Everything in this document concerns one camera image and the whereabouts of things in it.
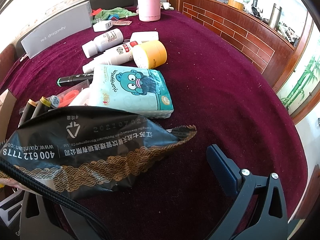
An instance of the bottle label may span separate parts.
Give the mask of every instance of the bottle label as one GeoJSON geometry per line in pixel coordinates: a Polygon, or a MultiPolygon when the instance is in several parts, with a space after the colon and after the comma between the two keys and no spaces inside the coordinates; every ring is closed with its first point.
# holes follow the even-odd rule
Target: bottle label
{"type": "Polygon", "coordinates": [[[124,47],[125,52],[129,52],[130,49],[127,44],[123,44],[122,46],[124,47]]]}
{"type": "Polygon", "coordinates": [[[118,47],[117,51],[118,51],[119,54],[123,54],[123,49],[121,47],[118,47]]]}
{"type": "Polygon", "coordinates": [[[103,37],[106,38],[108,43],[118,39],[118,36],[114,31],[109,31],[107,33],[104,33],[103,37]]]}

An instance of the table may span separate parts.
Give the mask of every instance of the table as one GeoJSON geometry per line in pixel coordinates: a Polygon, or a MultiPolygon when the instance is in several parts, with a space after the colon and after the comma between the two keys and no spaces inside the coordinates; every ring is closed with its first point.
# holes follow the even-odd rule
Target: table
{"type": "MultiPolygon", "coordinates": [[[[79,202],[102,218],[116,240],[202,240],[232,202],[206,161],[206,148],[217,144],[240,168],[261,176],[276,172],[290,217],[306,186],[307,163],[292,120],[266,80],[237,49],[178,11],[162,11],[157,22],[130,20],[119,27],[125,39],[135,31],[158,31],[168,52],[157,70],[174,112],[156,121],[166,129],[194,124],[198,133],[140,175],[132,189],[79,202]]],[[[82,73],[92,59],[81,46],[99,34],[86,29],[15,63],[0,89],[17,98],[7,136],[29,98],[58,94],[65,90],[56,85],[59,77],[82,73]]]]}

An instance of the cardboard box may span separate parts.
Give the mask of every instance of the cardboard box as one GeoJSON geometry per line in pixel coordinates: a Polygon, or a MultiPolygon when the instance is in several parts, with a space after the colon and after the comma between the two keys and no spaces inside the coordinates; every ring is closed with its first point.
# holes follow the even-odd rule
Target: cardboard box
{"type": "Polygon", "coordinates": [[[5,141],[9,120],[16,101],[16,98],[8,89],[0,95],[0,143],[5,141]]]}
{"type": "Polygon", "coordinates": [[[90,1],[71,7],[39,25],[21,44],[33,58],[62,39],[92,27],[92,10],[90,1]]]}

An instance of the white lid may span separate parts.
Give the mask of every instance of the white lid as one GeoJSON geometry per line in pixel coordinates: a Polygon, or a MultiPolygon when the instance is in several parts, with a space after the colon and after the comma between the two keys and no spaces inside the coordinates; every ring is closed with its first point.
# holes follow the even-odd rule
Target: white lid
{"type": "Polygon", "coordinates": [[[93,61],[90,61],[88,64],[82,67],[83,73],[93,72],[95,66],[96,64],[93,61]]]}
{"type": "Polygon", "coordinates": [[[60,103],[60,99],[57,96],[51,96],[50,102],[51,102],[52,108],[57,108],[60,103]]]}
{"type": "Polygon", "coordinates": [[[98,53],[94,41],[89,41],[86,44],[82,45],[82,49],[87,58],[92,57],[98,53]]]}

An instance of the green towel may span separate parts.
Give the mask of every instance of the green towel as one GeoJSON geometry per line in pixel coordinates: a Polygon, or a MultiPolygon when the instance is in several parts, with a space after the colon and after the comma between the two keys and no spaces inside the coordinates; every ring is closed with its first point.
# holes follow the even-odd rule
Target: green towel
{"type": "Polygon", "coordinates": [[[97,23],[97,19],[101,18],[102,21],[108,20],[110,15],[117,14],[119,16],[119,19],[125,18],[127,16],[135,16],[138,15],[137,13],[133,13],[131,11],[128,11],[127,9],[117,7],[112,10],[102,10],[99,12],[93,19],[92,23],[97,23]]]}

